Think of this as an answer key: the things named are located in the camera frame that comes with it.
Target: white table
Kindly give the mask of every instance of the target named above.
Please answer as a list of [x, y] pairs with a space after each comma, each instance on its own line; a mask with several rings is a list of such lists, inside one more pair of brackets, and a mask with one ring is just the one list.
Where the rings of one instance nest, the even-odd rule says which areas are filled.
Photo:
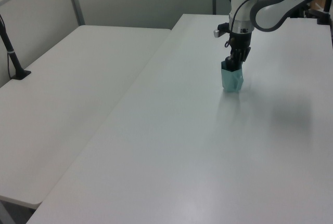
[[0, 200], [37, 208], [170, 30], [79, 27], [0, 89]]
[[182, 16], [29, 224], [333, 222], [329, 27], [255, 31], [226, 94], [225, 21]]

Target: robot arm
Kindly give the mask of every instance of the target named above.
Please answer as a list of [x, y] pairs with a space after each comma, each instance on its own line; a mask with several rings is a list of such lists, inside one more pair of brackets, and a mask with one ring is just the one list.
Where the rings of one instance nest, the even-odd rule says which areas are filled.
[[312, 0], [258, 0], [250, 10], [255, 28], [271, 32], [278, 29], [295, 9]]
[[[254, 28], [264, 32], [275, 31], [291, 13], [310, 1], [312, 0], [231, 0], [229, 23], [219, 25], [214, 31], [215, 37], [224, 33], [230, 34], [225, 47], [230, 45], [232, 50], [230, 56], [222, 62], [222, 82], [224, 71], [241, 70], [251, 49], [251, 34]], [[223, 83], [223, 87], [227, 91], [238, 91], [241, 87], [240, 81], [242, 78], [229, 80], [228, 85]]]

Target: white desk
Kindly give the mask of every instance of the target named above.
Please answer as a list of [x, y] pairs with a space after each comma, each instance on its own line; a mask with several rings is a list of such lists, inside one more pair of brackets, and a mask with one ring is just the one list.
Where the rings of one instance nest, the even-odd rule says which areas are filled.
[[79, 27], [0, 89], [0, 199], [37, 208], [170, 30]]
[[255, 31], [225, 94], [226, 20], [180, 19], [29, 224], [333, 222], [329, 27]]

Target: black stand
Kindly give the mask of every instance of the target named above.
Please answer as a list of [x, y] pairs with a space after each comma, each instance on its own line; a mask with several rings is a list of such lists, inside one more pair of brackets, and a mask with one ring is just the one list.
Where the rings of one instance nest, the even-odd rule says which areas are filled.
[[15, 67], [15, 71], [16, 71], [16, 74], [12, 77], [13, 80], [22, 80], [24, 79], [26, 76], [28, 76], [31, 72], [30, 71], [25, 71], [17, 56], [16, 56], [16, 53], [11, 45], [11, 42], [9, 40], [9, 37], [7, 35], [7, 32], [6, 32], [6, 27], [5, 27], [5, 23], [0, 15], [0, 36], [2, 38], [2, 41], [4, 42], [5, 44], [5, 47], [7, 49], [7, 53], [8, 55], [10, 56], [10, 59]]
[[332, 28], [331, 16], [329, 14], [331, 4], [332, 4], [332, 0], [326, 0], [323, 12], [317, 11], [314, 9], [309, 9], [308, 17], [310, 18], [310, 17], [314, 16], [317, 18], [318, 25], [329, 25]]

